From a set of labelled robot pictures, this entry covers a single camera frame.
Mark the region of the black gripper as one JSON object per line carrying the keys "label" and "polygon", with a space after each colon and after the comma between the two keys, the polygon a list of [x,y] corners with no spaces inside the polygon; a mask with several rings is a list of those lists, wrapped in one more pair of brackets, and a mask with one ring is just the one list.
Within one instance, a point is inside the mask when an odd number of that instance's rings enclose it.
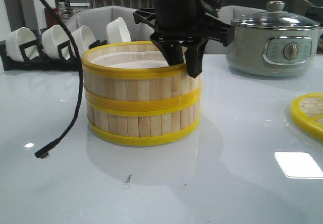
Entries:
{"label": "black gripper", "polygon": [[152,0],[153,7],[133,13],[135,23],[152,28],[151,42],[160,50],[169,66],[184,62],[179,41],[187,48],[187,73],[196,78],[202,73],[202,60],[208,39],[228,46],[235,37],[234,26],[218,19],[222,0]]}

